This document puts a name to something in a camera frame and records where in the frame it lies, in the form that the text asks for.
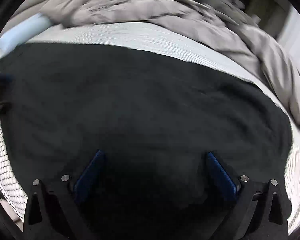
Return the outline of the grey crumpled duvet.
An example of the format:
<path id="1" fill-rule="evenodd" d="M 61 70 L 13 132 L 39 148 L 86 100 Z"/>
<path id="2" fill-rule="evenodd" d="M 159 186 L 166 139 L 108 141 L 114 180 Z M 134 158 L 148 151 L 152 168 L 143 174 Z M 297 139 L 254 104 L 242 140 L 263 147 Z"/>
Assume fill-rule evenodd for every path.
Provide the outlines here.
<path id="1" fill-rule="evenodd" d="M 41 13 L 67 28 L 152 23 L 202 43 L 264 82 L 300 127 L 300 67 L 259 27 L 226 23 L 194 0 L 49 0 Z"/>

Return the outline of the light blue pillow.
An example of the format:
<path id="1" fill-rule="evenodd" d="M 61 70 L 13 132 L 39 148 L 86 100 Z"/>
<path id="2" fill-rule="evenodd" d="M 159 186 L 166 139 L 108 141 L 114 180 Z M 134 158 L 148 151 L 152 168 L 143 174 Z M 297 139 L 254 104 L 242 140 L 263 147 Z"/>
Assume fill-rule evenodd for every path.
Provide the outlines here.
<path id="1" fill-rule="evenodd" d="M 0 51 L 8 54 L 18 45 L 24 44 L 31 38 L 53 26 L 48 17 L 38 13 L 15 25 L 0 38 Z"/>

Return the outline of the dark grey quilted blanket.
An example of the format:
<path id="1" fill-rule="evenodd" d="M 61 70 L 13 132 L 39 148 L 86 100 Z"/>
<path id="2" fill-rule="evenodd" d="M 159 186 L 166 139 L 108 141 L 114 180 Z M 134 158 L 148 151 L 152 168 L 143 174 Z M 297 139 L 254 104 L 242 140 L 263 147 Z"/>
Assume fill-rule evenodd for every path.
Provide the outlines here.
<path id="1" fill-rule="evenodd" d="M 215 14 L 224 22 L 233 25 L 252 25 L 258 28 L 258 25 L 245 12 L 235 7 L 228 0 L 194 0 L 198 3 L 209 5 L 215 11 Z"/>

